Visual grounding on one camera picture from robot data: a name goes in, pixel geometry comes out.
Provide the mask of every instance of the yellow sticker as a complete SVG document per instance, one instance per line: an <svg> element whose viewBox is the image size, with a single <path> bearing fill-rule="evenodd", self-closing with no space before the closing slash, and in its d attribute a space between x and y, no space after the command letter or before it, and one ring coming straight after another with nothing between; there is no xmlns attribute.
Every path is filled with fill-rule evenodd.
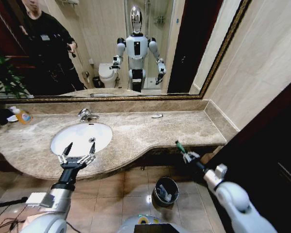
<svg viewBox="0 0 291 233"><path fill-rule="evenodd" d="M149 223L149 219L147 219L147 217L141 217L139 220L138 220L138 224L148 224Z"/></svg>

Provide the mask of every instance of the soap bottle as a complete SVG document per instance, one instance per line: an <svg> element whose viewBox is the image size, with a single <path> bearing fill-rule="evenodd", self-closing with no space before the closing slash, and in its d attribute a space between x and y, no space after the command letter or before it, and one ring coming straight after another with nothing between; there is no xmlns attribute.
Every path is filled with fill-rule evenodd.
<svg viewBox="0 0 291 233"><path fill-rule="evenodd" d="M15 106L11 107L10 109L15 114L17 119L23 124L28 124L32 120L32 116L25 111L18 109Z"/></svg>

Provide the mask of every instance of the man in black clothing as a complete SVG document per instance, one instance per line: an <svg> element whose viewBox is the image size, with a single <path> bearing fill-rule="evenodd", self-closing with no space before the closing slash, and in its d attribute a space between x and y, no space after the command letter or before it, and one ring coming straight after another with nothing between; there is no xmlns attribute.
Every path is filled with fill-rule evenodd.
<svg viewBox="0 0 291 233"><path fill-rule="evenodd" d="M27 15L21 26L35 60L39 76L36 95L59 95L83 90L77 71L69 58L77 43L53 16L41 11L38 0L22 0Z"/></svg>

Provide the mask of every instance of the trash can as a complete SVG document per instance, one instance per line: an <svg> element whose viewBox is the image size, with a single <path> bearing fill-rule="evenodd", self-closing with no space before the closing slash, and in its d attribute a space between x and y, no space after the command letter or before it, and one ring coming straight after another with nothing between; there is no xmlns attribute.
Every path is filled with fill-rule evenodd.
<svg viewBox="0 0 291 233"><path fill-rule="evenodd" d="M99 76L93 77L93 83L95 88L104 88L103 82L100 80Z"/></svg>
<svg viewBox="0 0 291 233"><path fill-rule="evenodd" d="M160 195L162 191L162 187L166 190L167 194L171 194L170 201L167 201ZM179 189L176 182L169 178L169 177L162 177L157 182L153 189L152 193L154 201L161 207L167 207L169 205L172 205L179 197Z"/></svg>

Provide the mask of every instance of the mirror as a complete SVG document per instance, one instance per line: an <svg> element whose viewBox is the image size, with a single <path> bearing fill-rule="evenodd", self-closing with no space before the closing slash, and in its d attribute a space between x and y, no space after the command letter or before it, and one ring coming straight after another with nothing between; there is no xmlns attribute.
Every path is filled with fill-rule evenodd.
<svg viewBox="0 0 291 233"><path fill-rule="evenodd" d="M0 99L198 98L240 2L2 0Z"/></svg>

